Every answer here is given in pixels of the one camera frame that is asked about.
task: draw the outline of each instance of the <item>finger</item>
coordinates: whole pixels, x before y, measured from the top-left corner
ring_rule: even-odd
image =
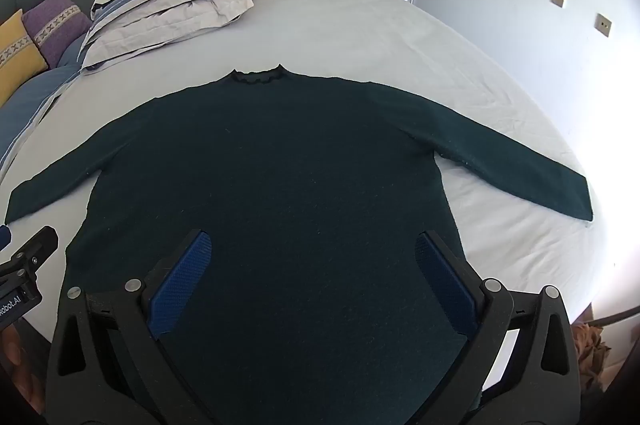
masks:
[[[37,379],[35,375],[31,375],[31,386],[33,387],[33,393],[31,394],[29,403],[34,411],[42,414],[44,412],[44,389],[42,388],[40,380]]]
[[[2,350],[11,363],[20,365],[20,335],[13,324],[2,331]]]
[[[20,365],[15,367],[12,380],[24,399],[26,401],[30,401],[31,392],[33,392],[33,386],[31,385],[31,369],[26,358],[23,360],[24,361]]]

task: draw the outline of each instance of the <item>silver bolt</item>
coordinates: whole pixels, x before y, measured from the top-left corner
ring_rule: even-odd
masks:
[[[133,293],[134,291],[138,291],[140,286],[142,286],[140,279],[130,279],[124,284],[124,289]]]
[[[558,288],[556,288],[555,286],[547,286],[545,288],[545,293],[549,295],[552,299],[557,299],[560,296],[560,292],[558,291]]]
[[[498,293],[502,289],[502,284],[495,279],[487,279],[484,281],[484,287],[493,293]]]
[[[77,299],[81,293],[82,290],[78,286],[73,286],[72,288],[69,288],[68,292],[66,292],[66,296],[70,299]]]

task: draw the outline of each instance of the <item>sleeve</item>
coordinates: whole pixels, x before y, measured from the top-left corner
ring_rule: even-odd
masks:
[[[369,89],[386,121],[489,184],[527,201],[585,221],[593,220],[582,175],[450,108],[393,87]]]
[[[103,170],[118,152],[135,138],[156,108],[159,99],[148,101],[98,130],[82,145],[50,164],[11,194],[6,224],[33,214],[74,190],[89,176]]]

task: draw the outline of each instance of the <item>white bed sheet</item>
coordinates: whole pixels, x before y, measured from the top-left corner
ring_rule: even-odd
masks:
[[[231,72],[282,64],[311,76],[340,76],[398,87],[446,105],[578,172],[551,122],[484,53],[440,21],[402,0],[255,0],[224,29],[78,78],[18,152],[0,184],[0,214],[11,191],[87,140],[107,122],[156,96],[218,80]],[[515,198],[465,168],[437,159],[468,261],[509,289],[554,284],[570,319],[591,302],[606,260],[606,236],[594,199],[594,223]],[[65,268],[63,251],[86,215],[95,177],[71,195],[10,225],[5,261],[43,225],[58,251],[40,269],[43,302],[28,315],[48,339]],[[510,332],[487,384],[499,379],[513,347]]]

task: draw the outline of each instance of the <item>comforter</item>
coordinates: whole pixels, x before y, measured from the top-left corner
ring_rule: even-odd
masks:
[[[140,53],[220,28],[252,0],[96,0],[81,47],[84,74]]]

